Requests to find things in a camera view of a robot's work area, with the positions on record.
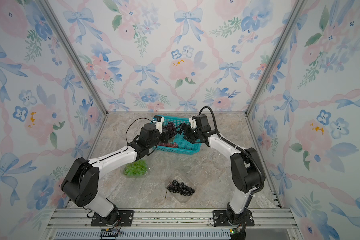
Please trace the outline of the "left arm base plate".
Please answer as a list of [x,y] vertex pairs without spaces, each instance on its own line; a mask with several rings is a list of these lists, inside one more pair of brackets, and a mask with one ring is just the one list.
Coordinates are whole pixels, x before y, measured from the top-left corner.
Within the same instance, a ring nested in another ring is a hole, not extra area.
[[130,227],[134,219],[133,210],[112,211],[107,217],[101,217],[94,213],[92,216],[92,227]]

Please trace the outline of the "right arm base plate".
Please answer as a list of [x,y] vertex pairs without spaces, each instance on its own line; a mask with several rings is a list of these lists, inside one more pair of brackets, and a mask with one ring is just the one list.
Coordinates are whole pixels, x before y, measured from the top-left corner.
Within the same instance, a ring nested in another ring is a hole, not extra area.
[[235,214],[229,210],[212,211],[212,220],[215,227],[254,227],[254,217],[250,210]]

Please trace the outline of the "dark purple grape bunch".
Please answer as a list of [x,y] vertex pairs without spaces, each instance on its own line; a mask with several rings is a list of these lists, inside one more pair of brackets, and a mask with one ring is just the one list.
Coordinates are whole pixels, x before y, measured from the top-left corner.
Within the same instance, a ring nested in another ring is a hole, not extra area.
[[187,202],[196,192],[196,189],[176,179],[166,185],[166,190],[180,203]]

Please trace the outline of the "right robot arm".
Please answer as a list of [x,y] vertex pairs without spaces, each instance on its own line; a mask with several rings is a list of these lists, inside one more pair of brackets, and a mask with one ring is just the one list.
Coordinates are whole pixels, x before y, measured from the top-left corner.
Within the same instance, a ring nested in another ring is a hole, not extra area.
[[225,138],[218,130],[216,118],[212,116],[211,127],[206,115],[190,118],[189,123],[175,127],[178,134],[192,144],[203,143],[226,157],[231,164],[232,181],[236,187],[227,204],[228,222],[237,226],[243,223],[254,195],[265,185],[264,167],[254,148],[245,149]]

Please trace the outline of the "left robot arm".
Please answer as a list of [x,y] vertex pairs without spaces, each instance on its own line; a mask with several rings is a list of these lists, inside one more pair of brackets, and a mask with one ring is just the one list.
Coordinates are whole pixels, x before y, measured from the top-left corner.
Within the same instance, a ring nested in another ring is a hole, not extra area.
[[94,212],[102,222],[113,225],[119,219],[119,210],[98,192],[99,180],[111,171],[151,154],[152,148],[168,143],[172,137],[170,131],[159,130],[156,123],[145,124],[140,134],[121,149],[90,160],[76,159],[62,182],[61,190],[78,207]]

